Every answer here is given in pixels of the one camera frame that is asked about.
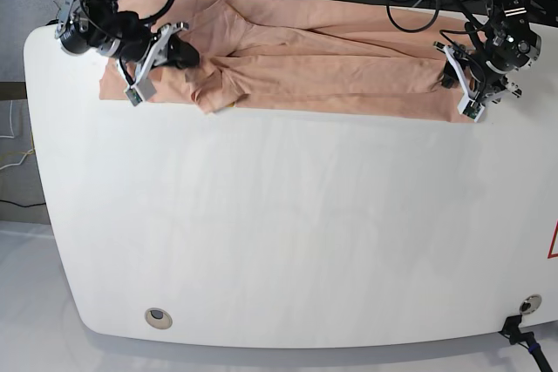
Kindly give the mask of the peach pink T-shirt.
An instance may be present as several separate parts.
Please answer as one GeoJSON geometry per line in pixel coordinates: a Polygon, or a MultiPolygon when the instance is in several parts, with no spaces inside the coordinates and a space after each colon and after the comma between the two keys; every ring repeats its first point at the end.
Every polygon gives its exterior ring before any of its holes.
{"type": "Polygon", "coordinates": [[[153,101],[463,123],[463,92],[441,84],[446,58],[435,44],[464,24],[440,17],[420,33],[396,29],[424,20],[330,0],[176,0],[163,22],[188,24],[180,36],[201,61],[152,70],[153,101]]]}

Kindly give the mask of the right silver table grommet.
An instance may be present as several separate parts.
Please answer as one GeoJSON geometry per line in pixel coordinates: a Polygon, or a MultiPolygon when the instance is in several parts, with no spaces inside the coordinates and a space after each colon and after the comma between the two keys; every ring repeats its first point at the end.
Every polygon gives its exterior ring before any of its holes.
{"type": "Polygon", "coordinates": [[[520,313],[522,315],[530,315],[541,306],[542,298],[539,294],[528,296],[520,305],[520,313]]]}

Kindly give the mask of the left silver table grommet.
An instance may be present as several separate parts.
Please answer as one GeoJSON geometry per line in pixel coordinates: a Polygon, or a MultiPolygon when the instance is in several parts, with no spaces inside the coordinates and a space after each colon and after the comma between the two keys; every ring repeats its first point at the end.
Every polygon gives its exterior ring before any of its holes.
{"type": "Polygon", "coordinates": [[[160,308],[149,308],[145,312],[145,320],[149,326],[158,330],[166,330],[173,325],[173,319],[169,313],[160,308]]]}

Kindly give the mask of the red triangle warning sticker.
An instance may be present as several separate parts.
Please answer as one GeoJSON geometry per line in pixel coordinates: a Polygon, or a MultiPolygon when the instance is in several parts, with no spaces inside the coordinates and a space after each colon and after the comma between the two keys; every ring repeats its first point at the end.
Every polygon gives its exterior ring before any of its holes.
{"type": "Polygon", "coordinates": [[[557,250],[557,234],[558,234],[558,224],[555,226],[555,230],[553,233],[553,237],[551,240],[551,244],[548,250],[548,258],[553,259],[558,257],[558,250],[557,250]]]}

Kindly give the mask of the silver table grommet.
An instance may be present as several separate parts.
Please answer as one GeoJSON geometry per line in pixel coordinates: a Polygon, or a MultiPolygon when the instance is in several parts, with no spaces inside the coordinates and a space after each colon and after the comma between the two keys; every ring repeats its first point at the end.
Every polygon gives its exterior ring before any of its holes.
{"type": "Polygon", "coordinates": [[[166,330],[173,325],[173,319],[169,313],[160,308],[149,308],[145,312],[145,320],[149,326],[158,330],[166,330]]]}
{"type": "Polygon", "coordinates": [[[528,296],[520,305],[520,313],[522,315],[530,315],[541,306],[542,298],[539,294],[528,296]]]}

